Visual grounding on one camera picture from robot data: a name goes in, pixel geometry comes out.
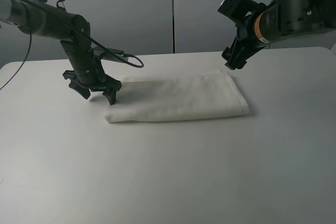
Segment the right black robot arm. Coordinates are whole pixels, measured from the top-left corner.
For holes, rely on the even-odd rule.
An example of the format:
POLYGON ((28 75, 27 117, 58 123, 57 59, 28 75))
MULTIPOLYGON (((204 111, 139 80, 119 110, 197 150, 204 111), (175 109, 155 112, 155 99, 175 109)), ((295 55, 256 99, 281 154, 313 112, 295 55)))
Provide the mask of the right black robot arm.
POLYGON ((272 43, 335 30, 335 0, 273 0, 269 5, 223 0, 218 12, 237 28, 233 44, 222 53, 230 70, 242 69, 272 43))

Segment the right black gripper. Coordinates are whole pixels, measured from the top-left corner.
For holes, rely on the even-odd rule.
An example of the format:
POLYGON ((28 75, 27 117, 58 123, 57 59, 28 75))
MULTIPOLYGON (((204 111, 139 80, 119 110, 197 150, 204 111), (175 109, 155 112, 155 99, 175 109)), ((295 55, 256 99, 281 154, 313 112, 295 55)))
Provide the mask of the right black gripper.
POLYGON ((264 49, 254 32, 256 15, 245 17, 243 24, 237 24, 237 33, 233 44, 222 52, 222 58, 226 60, 225 66, 230 70, 242 69, 247 60, 257 52, 264 49))

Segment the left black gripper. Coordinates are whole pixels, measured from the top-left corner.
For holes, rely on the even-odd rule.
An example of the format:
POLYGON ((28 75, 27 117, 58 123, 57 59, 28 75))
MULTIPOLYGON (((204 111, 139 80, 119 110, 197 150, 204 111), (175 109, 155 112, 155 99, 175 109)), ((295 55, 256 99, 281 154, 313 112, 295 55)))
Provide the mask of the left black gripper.
POLYGON ((63 40, 61 46, 72 66, 72 70, 66 70, 62 74, 64 79, 70 80, 68 87, 86 100, 91 95, 90 90, 104 90, 102 95, 109 104, 115 104, 122 84, 105 74, 101 61, 94 55, 91 43, 63 40))

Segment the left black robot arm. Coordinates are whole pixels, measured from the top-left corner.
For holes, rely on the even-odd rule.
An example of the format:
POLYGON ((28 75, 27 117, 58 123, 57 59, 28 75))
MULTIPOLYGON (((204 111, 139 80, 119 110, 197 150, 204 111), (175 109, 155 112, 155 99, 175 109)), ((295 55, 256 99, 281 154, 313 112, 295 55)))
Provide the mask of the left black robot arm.
POLYGON ((1 0, 1 21, 25 34, 59 40, 72 66, 62 75, 70 81, 69 87, 85 99, 102 92, 110 105, 115 103, 122 85, 105 73, 101 60, 116 61, 124 52, 92 47, 90 24, 81 15, 50 6, 47 0, 1 0))

